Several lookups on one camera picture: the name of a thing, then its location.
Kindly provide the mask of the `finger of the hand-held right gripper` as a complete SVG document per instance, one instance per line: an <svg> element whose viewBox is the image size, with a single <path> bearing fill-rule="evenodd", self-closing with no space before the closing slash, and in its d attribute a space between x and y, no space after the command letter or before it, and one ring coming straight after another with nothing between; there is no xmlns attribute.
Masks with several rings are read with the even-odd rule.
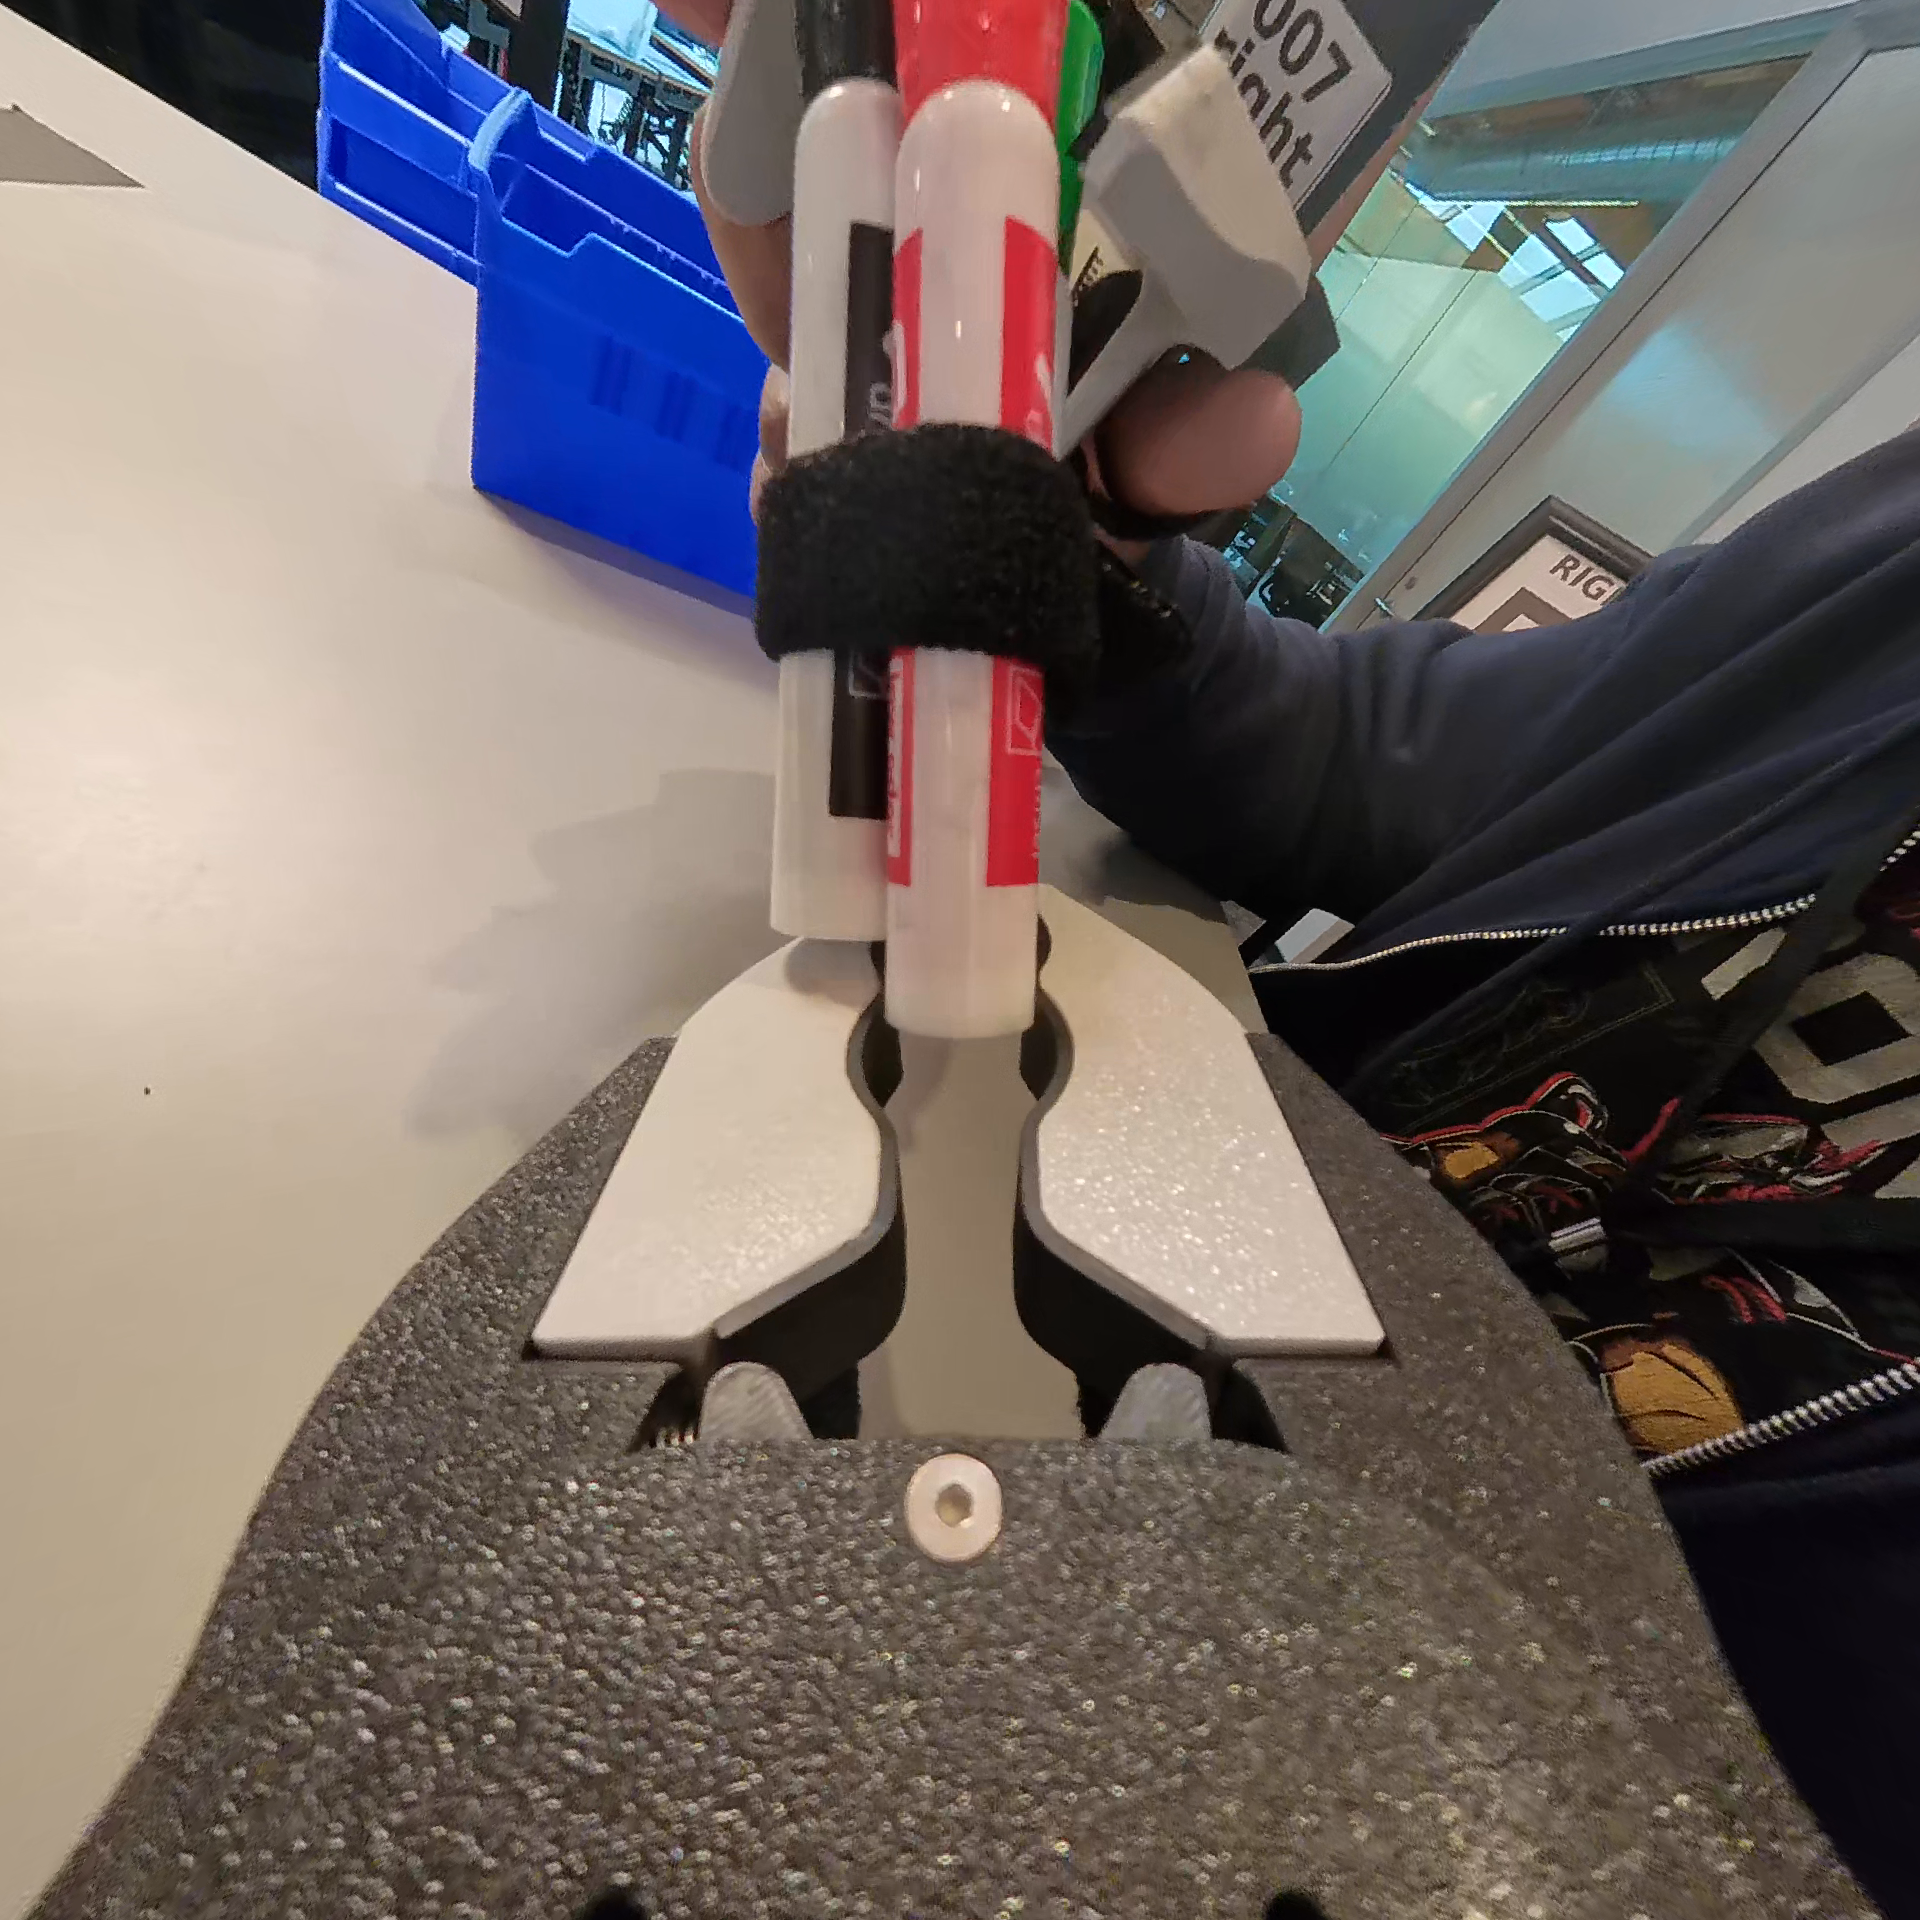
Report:
<svg viewBox="0 0 1920 1920"><path fill-rule="evenodd" d="M1067 454L1159 360L1195 351L1301 386L1325 363L1306 202L1325 175L1321 42L1108 42L1070 146Z"/></svg>
<svg viewBox="0 0 1920 1920"><path fill-rule="evenodd" d="M701 130L703 182L727 222L790 212L802 111L796 2L734 2Z"/></svg>

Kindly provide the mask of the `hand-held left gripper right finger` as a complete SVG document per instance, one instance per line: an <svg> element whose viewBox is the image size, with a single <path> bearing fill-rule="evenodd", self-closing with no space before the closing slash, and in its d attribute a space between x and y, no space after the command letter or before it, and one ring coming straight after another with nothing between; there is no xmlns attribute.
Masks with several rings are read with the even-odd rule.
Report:
<svg viewBox="0 0 1920 1920"><path fill-rule="evenodd" d="M1044 1256L1198 1359L1373 1358L1380 1316L1253 1035L1077 900L1042 900L1020 1218Z"/></svg>

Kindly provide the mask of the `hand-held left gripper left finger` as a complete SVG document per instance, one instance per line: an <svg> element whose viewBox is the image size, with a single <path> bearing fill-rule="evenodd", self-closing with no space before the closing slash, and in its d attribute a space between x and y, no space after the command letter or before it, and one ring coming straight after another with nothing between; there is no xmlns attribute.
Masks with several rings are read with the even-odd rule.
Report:
<svg viewBox="0 0 1920 1920"><path fill-rule="evenodd" d="M906 1303L874 948L790 941L671 1039L539 1318L535 1350L851 1372Z"/></svg>

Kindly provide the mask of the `green marker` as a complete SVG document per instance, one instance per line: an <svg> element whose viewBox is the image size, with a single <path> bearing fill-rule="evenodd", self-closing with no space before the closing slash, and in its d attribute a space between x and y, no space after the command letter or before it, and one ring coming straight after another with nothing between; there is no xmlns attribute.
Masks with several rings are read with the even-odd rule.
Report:
<svg viewBox="0 0 1920 1920"><path fill-rule="evenodd" d="M1067 272L1084 197L1084 154L1097 119L1105 66L1105 38L1097 12L1089 2L1066 10L1063 66L1053 133L1058 148L1058 262Z"/></svg>

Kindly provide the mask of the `red marker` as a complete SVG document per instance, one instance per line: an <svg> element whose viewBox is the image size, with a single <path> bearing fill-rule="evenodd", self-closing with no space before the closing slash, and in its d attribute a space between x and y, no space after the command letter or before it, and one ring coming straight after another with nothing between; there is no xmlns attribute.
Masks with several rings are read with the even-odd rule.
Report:
<svg viewBox="0 0 1920 1920"><path fill-rule="evenodd" d="M897 4L897 427L1053 453L1067 4ZM885 1012L999 1039L1035 1012L1044 676L1014 643L890 660Z"/></svg>

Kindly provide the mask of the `black marker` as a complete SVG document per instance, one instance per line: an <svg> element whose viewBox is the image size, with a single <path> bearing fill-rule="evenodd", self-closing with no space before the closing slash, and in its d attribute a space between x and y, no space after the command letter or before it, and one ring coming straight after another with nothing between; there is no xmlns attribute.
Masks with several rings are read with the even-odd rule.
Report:
<svg viewBox="0 0 1920 1920"><path fill-rule="evenodd" d="M887 669L849 639L852 560L826 519L842 442L893 422L897 157L890 4L798 4L787 462L759 499L757 638L779 668L773 926L869 943L885 926Z"/></svg>

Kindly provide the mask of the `person's right hand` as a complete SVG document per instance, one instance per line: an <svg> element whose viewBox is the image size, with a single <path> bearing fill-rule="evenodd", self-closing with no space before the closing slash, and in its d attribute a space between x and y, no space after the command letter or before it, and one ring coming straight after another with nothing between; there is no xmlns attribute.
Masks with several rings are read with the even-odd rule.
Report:
<svg viewBox="0 0 1920 1920"><path fill-rule="evenodd" d="M749 335L771 359L759 396L751 517L787 462L787 356L790 302L788 220L734 224L692 175L711 246ZM1249 507L1290 467L1303 432L1301 405L1279 374L1226 370L1202 359L1153 368L1085 443L1089 479L1127 512L1186 520Z"/></svg>

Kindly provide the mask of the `framed wall sign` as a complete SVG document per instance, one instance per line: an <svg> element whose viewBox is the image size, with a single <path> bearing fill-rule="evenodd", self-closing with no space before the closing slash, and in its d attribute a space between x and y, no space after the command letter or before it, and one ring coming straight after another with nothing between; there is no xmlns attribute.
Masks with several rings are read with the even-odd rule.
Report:
<svg viewBox="0 0 1920 1920"><path fill-rule="evenodd" d="M1609 606L1647 564L1645 548L1547 495L1435 594L1423 616L1473 634L1543 631Z"/></svg>

